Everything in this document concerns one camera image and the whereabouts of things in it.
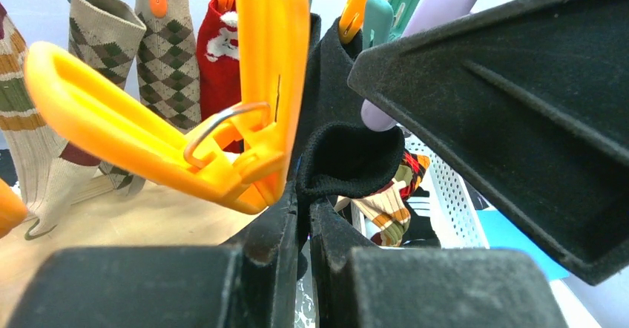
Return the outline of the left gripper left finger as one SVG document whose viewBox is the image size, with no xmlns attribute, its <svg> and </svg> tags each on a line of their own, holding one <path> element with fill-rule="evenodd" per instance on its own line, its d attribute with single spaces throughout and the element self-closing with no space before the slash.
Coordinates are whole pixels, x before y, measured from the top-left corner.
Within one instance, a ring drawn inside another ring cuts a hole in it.
<svg viewBox="0 0 629 328">
<path fill-rule="evenodd" d="M 10 327 L 291 327 L 297 201 L 281 199 L 219 246 L 86 246 L 54 252 Z"/>
</svg>

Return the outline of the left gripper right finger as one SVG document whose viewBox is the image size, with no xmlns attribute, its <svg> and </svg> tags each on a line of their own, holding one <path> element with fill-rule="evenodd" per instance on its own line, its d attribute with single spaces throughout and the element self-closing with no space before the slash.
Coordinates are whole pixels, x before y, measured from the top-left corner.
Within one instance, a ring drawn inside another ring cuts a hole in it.
<svg viewBox="0 0 629 328">
<path fill-rule="evenodd" d="M 545 276 L 524 253 L 382 249 L 326 199 L 310 207 L 319 327 L 565 327 Z"/>
</svg>

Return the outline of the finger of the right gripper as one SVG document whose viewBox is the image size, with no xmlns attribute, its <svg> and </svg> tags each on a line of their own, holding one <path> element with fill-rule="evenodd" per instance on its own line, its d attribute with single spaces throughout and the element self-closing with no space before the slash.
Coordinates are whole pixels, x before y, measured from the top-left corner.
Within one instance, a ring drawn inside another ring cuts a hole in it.
<svg viewBox="0 0 629 328">
<path fill-rule="evenodd" d="M 590 285 L 628 264 L 628 0 L 514 0 L 417 50 L 400 124 Z"/>
</svg>

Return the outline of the yellow-orange clothes peg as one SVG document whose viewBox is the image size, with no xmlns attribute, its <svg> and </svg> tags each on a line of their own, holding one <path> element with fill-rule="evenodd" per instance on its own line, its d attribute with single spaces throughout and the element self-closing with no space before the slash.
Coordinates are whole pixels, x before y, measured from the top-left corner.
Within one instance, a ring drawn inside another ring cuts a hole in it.
<svg viewBox="0 0 629 328">
<path fill-rule="evenodd" d="M 243 214 L 282 196 L 309 51 L 309 0 L 236 0 L 241 100 L 183 134 L 66 50 L 33 43 L 24 80 L 44 121 L 89 154 Z"/>
</svg>

